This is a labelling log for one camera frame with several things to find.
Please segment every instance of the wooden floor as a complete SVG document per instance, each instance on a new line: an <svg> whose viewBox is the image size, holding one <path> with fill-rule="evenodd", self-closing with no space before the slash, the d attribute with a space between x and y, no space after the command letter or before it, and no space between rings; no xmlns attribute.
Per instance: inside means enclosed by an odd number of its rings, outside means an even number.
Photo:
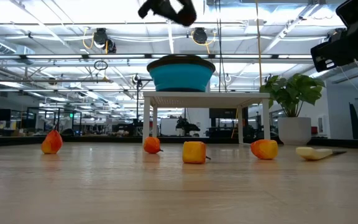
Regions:
<svg viewBox="0 0 358 224"><path fill-rule="evenodd" d="M305 162L294 147L273 161L247 146L209 145L212 161L183 164L181 145L0 147L2 223L358 223L358 149Z"/></svg>

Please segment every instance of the ventilation duct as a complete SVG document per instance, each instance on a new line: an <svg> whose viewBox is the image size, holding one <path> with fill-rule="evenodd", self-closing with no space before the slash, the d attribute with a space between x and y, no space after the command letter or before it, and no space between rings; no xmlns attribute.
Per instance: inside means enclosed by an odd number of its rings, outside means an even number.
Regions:
<svg viewBox="0 0 358 224"><path fill-rule="evenodd" d="M17 54L17 55L29 55L34 54L34 51L26 46L8 43L5 40L0 39L0 53L2 54ZM33 60L17 59L19 63L25 63L27 65L33 64Z"/></svg>

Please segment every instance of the yellow toy cube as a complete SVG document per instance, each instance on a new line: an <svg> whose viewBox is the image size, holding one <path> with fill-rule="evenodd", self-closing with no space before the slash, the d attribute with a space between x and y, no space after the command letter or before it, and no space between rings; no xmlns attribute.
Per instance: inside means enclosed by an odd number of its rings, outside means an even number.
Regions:
<svg viewBox="0 0 358 224"><path fill-rule="evenodd" d="M183 162L204 164L206 159L206 144L203 142L185 142L183 145Z"/></svg>

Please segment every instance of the potted plant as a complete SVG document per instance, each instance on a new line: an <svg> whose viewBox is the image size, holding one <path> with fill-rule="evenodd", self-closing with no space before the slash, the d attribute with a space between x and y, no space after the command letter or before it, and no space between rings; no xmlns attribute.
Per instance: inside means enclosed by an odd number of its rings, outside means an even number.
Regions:
<svg viewBox="0 0 358 224"><path fill-rule="evenodd" d="M299 118L303 103L314 105L321 98L324 82L300 73L289 79L273 76L260 87L261 93L270 93L269 108L276 101L286 118L278 119L278 136L284 144L305 145L311 139L311 119Z"/></svg>

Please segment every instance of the orange toy pear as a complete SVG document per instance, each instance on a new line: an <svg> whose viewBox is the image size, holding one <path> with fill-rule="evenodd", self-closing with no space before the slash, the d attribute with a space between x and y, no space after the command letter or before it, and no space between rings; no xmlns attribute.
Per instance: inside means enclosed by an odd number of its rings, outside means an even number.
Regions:
<svg viewBox="0 0 358 224"><path fill-rule="evenodd" d="M147 137L144 141L143 149L150 154L156 154L160 151L163 152L160 148L160 140L156 137Z"/></svg>
<svg viewBox="0 0 358 224"><path fill-rule="evenodd" d="M42 143L41 150L45 154L56 154L63 145L59 132L52 130Z"/></svg>
<svg viewBox="0 0 358 224"><path fill-rule="evenodd" d="M251 152L259 159L274 159L278 154L278 145L274 140L258 140L251 144Z"/></svg>

